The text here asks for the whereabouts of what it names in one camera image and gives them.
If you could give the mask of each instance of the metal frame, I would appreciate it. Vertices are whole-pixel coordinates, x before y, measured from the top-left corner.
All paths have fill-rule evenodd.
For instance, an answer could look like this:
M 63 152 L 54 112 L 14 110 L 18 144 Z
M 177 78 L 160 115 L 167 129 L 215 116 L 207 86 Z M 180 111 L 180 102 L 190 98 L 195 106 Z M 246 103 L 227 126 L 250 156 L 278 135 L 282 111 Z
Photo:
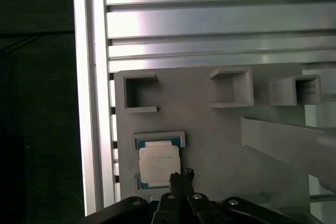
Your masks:
M 115 202 L 104 0 L 74 0 L 85 215 Z
M 237 41 L 235 41 L 236 34 L 234 34 L 233 39 L 228 42 L 226 42 L 228 34 L 212 34 L 212 31 L 207 29 L 191 31 L 192 33 L 196 32 L 196 34 L 187 34 L 186 31 L 188 30 L 181 30 L 181 34 L 177 35 L 169 26 L 167 26 L 168 30 L 163 29 L 162 32 L 160 30 L 160 33 L 152 33 L 151 29 L 146 30 L 147 27 L 143 26 L 144 32 L 125 34 L 127 36 L 136 35 L 135 37 L 114 37 L 108 43 L 107 15 L 116 17 L 116 15 L 120 16 L 122 12 L 129 13 L 129 10 L 133 10 L 140 15 L 139 17 L 144 17 L 143 20 L 136 20 L 136 25 L 143 25 L 143 21 L 146 21 L 146 18 L 149 17 L 147 13 L 151 14 L 149 11 L 151 8 L 163 13 L 164 9 L 182 8 L 187 12 L 189 7 L 197 7 L 204 13 L 205 18 L 210 17 L 203 10 L 203 7 L 206 9 L 208 5 L 212 5 L 207 3 L 207 0 L 154 0 L 157 1 L 156 3 L 151 1 L 108 0 L 108 3 L 106 3 L 106 0 L 74 0 L 80 137 L 86 215 L 114 203 L 118 198 L 116 194 L 118 185 L 115 184 L 116 181 L 114 180 L 114 175 L 117 173 L 115 172 L 113 146 L 111 145 L 112 140 L 115 140 L 112 136 L 115 134 L 113 134 L 111 124 L 110 106 L 112 104 L 110 102 L 113 100 L 111 97 L 113 92 L 110 89 L 113 85 L 109 83 L 109 73 L 134 69 L 284 62 L 303 63 L 307 64 L 309 68 L 316 67 L 318 69 L 321 62 L 325 62 L 326 65 L 336 62 L 333 17 L 330 19 L 315 19 L 317 23 L 314 23 L 314 26 L 310 26 L 309 20 L 307 22 L 308 28 L 312 28 L 309 31 L 306 31 L 306 23 L 301 23 L 302 25 L 297 27 L 295 31 L 299 34 L 294 35 L 290 32 L 289 37 L 287 37 L 287 33 L 284 33 L 283 38 L 277 37 L 280 35 L 280 31 L 277 30 L 279 27 L 274 28 L 273 26 L 268 26 L 263 30 L 265 36 L 256 33 L 255 35 L 258 35 L 256 39 L 253 34 L 255 29 L 251 30 L 253 33 L 244 37 L 242 36 L 245 31 L 244 27 L 238 27 L 239 29 L 225 27 L 220 32 L 234 31 L 238 33 Z M 228 0 L 215 1 L 215 5 L 218 6 L 228 4 Z M 233 4 L 239 6 L 240 4 L 246 4 L 249 0 L 233 1 Z M 283 11 L 285 11 L 287 0 L 276 0 L 274 3 L 273 1 L 275 0 L 253 0 L 248 4 L 251 5 L 251 8 L 253 6 L 257 7 L 259 4 L 283 4 Z M 312 6 L 314 6 L 314 3 L 321 1 L 321 5 L 326 7 L 323 13 L 324 17 L 329 17 L 329 10 L 336 8 L 329 4 L 334 0 L 293 1 L 302 1 L 302 3 Z M 113 27 L 112 24 L 110 23 L 109 26 L 111 33 L 123 34 L 123 31 L 118 30 L 118 27 L 120 29 L 124 29 L 124 27 L 120 25 Z M 290 28 L 286 24 L 284 32 L 289 31 Z M 268 37 L 267 33 L 270 31 L 276 35 L 276 38 Z

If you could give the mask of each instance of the screw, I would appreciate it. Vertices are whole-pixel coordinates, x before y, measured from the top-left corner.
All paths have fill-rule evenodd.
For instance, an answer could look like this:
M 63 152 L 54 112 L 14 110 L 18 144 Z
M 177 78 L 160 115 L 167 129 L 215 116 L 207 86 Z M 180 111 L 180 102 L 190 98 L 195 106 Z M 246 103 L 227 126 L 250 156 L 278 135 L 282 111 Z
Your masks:
M 201 199 L 201 198 L 202 198 L 202 195 L 200 195 L 200 194 L 194 194 L 194 195 L 193 195 L 193 198 L 194 198 L 194 199 Z
M 141 204 L 141 201 L 139 200 L 135 200 L 132 202 L 132 205 L 140 205 Z
M 232 206 L 237 206 L 239 204 L 239 202 L 236 201 L 235 199 L 231 199 L 231 200 L 229 200 L 229 204 L 232 205 Z

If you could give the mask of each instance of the dark floor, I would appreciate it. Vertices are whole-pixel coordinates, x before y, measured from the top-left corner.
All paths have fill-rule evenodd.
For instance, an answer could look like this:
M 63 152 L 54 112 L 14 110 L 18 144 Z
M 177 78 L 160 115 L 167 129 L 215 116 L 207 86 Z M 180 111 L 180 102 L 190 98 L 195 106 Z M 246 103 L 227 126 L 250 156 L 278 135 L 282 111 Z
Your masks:
M 24 139 L 26 223 L 84 216 L 74 35 L 0 57 L 0 121 Z

